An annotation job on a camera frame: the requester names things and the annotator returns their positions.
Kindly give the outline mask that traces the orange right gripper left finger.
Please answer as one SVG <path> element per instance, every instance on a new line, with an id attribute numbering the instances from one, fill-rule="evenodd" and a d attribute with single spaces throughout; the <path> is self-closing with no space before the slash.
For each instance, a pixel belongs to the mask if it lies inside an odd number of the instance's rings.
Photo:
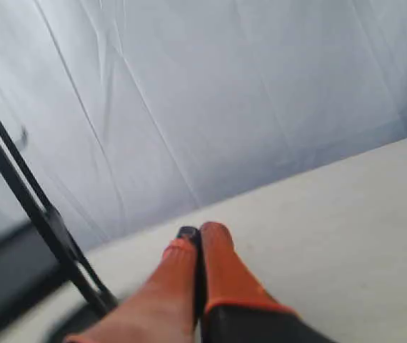
<path id="1" fill-rule="evenodd" d="M 65 342 L 192 342 L 198 230 L 182 227 L 152 275 L 114 311 Z"/>

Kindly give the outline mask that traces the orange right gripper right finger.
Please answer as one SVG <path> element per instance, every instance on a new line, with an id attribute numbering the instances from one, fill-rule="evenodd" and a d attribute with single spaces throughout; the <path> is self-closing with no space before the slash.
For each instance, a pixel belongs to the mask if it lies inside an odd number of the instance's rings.
<path id="1" fill-rule="evenodd" d="M 229 230 L 217 222 L 201 227 L 207 300 L 204 342 L 306 342 L 290 308 L 268 295 L 237 255 Z"/>

